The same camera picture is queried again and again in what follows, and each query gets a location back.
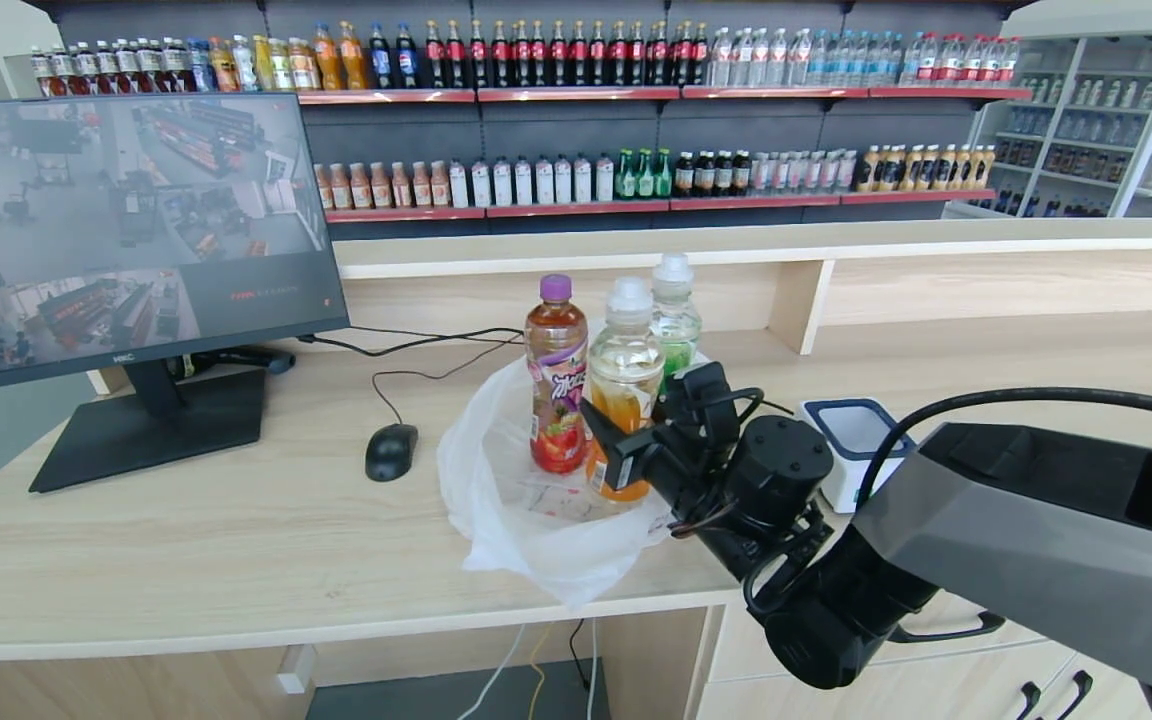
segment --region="computer monitor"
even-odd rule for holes
[[[0,386],[136,388],[79,407],[33,491],[255,442],[264,372],[164,359],[347,324],[296,96],[0,103]]]

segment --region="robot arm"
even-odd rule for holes
[[[733,400],[750,407],[736,414]],[[646,478],[675,537],[699,535],[740,578],[751,615],[797,679],[850,684],[899,623],[941,588],[1152,687],[1152,450],[1020,425],[945,424],[869,497],[887,452],[945,410],[1006,400],[1079,400],[1152,410],[1152,397],[1025,388],[950,397],[892,430],[838,543],[810,500],[829,471],[824,438],[763,415],[710,363],[668,378],[657,424],[621,432],[582,407],[616,487]],[[782,561],[755,592],[756,579]],[[988,628],[978,630],[986,632]]]

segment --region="counter top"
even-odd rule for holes
[[[1069,382],[1152,392],[1152,314],[1079,314],[823,329],[801,357],[765,332],[702,341],[733,384],[782,404],[880,397],[894,414],[968,389]],[[1037,350],[1025,350],[1036,347]],[[378,369],[446,370],[479,346],[388,359],[305,354],[270,379],[256,446],[29,495],[50,433],[0,471],[0,660],[145,655],[343,641],[570,617],[509,573],[460,569],[468,541],[435,477],[440,433],[502,348],[442,382],[391,377],[385,391],[420,429],[416,467],[369,482],[362,454],[388,424]],[[1152,445],[1152,415],[1086,406],[990,406],[980,420],[1037,420]],[[736,583],[697,541],[649,548],[577,615],[717,605]]]

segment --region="purple bottle cap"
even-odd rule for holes
[[[563,274],[552,274],[540,278],[540,300],[545,302],[564,302],[573,298],[573,280]]]

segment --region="monitor stand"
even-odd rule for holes
[[[78,406],[29,492],[51,492],[260,439],[265,370],[175,384],[164,361],[123,365],[136,395]]]

